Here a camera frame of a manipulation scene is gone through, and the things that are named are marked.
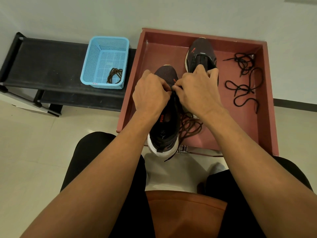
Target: person's left arm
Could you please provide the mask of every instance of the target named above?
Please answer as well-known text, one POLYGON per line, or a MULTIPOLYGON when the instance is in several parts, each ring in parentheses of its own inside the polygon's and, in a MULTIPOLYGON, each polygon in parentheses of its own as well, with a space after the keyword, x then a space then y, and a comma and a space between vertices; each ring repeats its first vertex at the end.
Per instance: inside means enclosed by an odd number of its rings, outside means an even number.
POLYGON ((163 79, 145 71, 133 93, 136 112, 127 126, 21 237, 108 237, 129 192, 146 137, 170 95, 163 79))

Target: metal hinge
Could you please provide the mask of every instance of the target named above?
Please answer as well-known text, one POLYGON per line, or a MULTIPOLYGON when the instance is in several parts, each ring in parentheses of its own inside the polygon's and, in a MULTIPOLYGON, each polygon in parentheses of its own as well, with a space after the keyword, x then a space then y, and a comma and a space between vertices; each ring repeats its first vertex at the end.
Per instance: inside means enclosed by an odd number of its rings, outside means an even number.
POLYGON ((189 153, 189 152, 187 151, 187 145, 180 145, 180 146, 178 147, 176 153, 180 153, 180 154, 182 154, 182 153, 189 153))

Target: black pants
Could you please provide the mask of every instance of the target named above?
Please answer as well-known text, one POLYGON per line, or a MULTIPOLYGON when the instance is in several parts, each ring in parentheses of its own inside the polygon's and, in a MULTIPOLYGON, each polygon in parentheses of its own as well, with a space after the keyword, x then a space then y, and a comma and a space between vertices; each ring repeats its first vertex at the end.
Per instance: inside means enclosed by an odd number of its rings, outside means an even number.
MULTIPOLYGON (((94 132, 83 137, 76 146, 61 190, 84 170, 114 138, 114 135, 103 132, 94 132)), ((299 181, 312 189, 306 176, 294 163, 280 157, 275 157, 275 159, 299 181)), ((145 195, 145 183, 145 162, 140 156, 131 188, 110 237, 125 237, 127 232, 129 236, 155 237, 151 211, 145 195)), ((228 203, 219 237, 264 236, 229 170, 208 177, 206 194, 228 203)))

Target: wooden tray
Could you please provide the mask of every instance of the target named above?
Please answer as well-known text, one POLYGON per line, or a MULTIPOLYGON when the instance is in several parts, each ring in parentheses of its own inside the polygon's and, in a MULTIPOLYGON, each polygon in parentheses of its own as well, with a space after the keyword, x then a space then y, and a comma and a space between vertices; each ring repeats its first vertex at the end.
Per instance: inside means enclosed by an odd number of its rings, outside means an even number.
MULTIPOLYGON (((170 64, 175 68, 178 77, 181 78, 183 73, 186 72, 184 60, 188 48, 199 37, 207 38, 215 50, 217 67, 219 68, 219 92, 224 107, 228 109, 233 119, 255 142, 269 154, 278 156, 267 43, 263 41, 143 28, 125 93, 117 132, 121 132, 135 112, 132 94, 143 72, 149 69, 154 73, 162 65, 170 64), (237 85, 248 84, 248 75, 240 77, 241 70, 235 61, 223 61, 234 57, 234 54, 238 52, 255 53, 256 67, 262 68, 264 72, 264 83, 255 90, 255 94, 248 94, 237 100, 237 103, 242 104, 247 98, 256 98, 260 102, 257 114, 255 113, 255 102, 252 100, 242 107, 236 107, 233 104, 234 91, 224 86, 227 80, 231 80, 237 85)), ((252 79, 256 84, 260 82, 260 72, 254 72, 252 79)), ((215 138, 205 126, 198 135, 185 139, 183 145, 219 150, 215 138)))

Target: blue plastic basket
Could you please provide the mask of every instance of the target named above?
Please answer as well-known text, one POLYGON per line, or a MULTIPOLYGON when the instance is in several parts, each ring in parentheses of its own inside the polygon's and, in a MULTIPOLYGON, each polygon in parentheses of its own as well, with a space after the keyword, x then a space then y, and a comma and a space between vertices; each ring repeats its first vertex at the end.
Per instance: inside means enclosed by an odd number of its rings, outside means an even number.
POLYGON ((95 88, 122 89, 128 61, 129 40, 125 37, 93 37, 88 45, 80 80, 95 88), (107 83, 112 68, 123 69, 122 78, 112 77, 107 83))

